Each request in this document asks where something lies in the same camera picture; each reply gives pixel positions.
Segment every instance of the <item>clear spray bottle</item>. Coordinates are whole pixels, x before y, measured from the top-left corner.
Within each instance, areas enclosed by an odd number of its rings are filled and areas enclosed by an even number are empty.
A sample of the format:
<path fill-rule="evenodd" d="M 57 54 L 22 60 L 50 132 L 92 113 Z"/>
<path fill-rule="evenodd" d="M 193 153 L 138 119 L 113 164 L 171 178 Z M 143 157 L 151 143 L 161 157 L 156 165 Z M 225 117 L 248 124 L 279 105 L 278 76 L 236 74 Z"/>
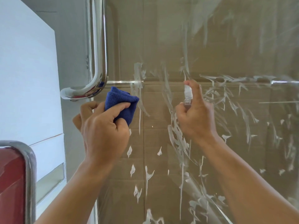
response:
<path fill-rule="evenodd" d="M 190 86 L 185 85 L 184 94 L 185 94 L 184 106 L 187 110 L 189 110 L 191 108 L 191 103 L 193 99 L 192 89 Z"/>

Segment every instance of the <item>blue microfiber cloth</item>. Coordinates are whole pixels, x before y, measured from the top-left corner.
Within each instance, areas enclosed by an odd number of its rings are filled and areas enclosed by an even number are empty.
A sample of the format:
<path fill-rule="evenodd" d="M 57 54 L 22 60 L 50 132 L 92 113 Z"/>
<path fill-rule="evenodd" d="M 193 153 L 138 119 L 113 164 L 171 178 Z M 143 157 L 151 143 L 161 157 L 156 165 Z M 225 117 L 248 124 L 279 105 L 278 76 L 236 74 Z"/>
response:
<path fill-rule="evenodd" d="M 139 101 L 138 97 L 132 96 L 128 92 L 119 90 L 118 88 L 112 86 L 111 91 L 108 92 L 107 97 L 106 97 L 105 111 L 107 111 L 109 108 L 111 108 L 114 105 L 117 105 L 119 103 L 130 102 L 131 103 L 130 107 L 122 110 L 119 113 L 118 117 L 116 117 L 114 119 L 114 122 L 115 122 L 119 118 L 123 118 L 129 126 L 133 120 L 134 112 L 136 110 L 138 101 Z"/>

